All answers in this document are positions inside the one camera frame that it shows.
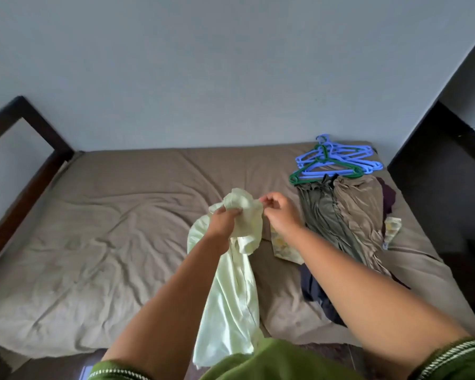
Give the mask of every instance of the pile of hangers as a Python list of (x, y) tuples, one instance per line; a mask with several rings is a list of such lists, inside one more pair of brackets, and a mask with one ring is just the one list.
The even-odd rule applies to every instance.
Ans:
[[(317, 136), (317, 141), (319, 143), (315, 148), (296, 157), (299, 169), (289, 177), (292, 184), (314, 182), (335, 174), (352, 179), (383, 169), (382, 163), (364, 159), (373, 155), (373, 148), (369, 145), (338, 144), (329, 141), (329, 135)], [(346, 169), (317, 170), (328, 165), (338, 165)]]

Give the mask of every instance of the wrinkled bed sheet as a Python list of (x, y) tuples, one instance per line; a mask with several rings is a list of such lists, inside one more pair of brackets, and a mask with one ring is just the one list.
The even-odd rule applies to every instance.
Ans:
[[(29, 357), (106, 348), (186, 256), (192, 223), (232, 188), (280, 191), (311, 143), (98, 151), (58, 177), (22, 249), (0, 259), (0, 345)], [(380, 254), (387, 269), (475, 333), (475, 315), (397, 191), (403, 228)], [(268, 222), (251, 256), (262, 327), (296, 344), (359, 343), (302, 299), (296, 264), (275, 258)]]

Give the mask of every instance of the forearm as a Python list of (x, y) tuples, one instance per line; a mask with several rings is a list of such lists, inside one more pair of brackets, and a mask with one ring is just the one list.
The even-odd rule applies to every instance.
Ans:
[(297, 227), (286, 242), (301, 253), (348, 328), (374, 355), (413, 369), (435, 349), (468, 335), (411, 291), (310, 230)]
[(103, 360), (155, 380), (183, 379), (225, 242), (203, 237), (177, 272), (135, 315)]

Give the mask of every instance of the bed frame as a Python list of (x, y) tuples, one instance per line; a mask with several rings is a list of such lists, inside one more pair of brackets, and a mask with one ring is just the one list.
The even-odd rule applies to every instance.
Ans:
[(74, 156), (74, 150), (23, 96), (18, 96), (0, 109), (0, 136), (19, 119), (25, 119), (54, 151), (46, 159), (26, 187), (0, 220), (0, 252), (32, 209), (42, 192), (65, 161)]

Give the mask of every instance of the person's left arm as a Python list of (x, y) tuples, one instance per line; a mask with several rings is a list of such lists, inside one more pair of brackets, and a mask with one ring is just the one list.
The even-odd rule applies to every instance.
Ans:
[(240, 209), (221, 207), (176, 273), (141, 308), (102, 358), (155, 380), (182, 380), (190, 364), (203, 309), (220, 256), (229, 249)]

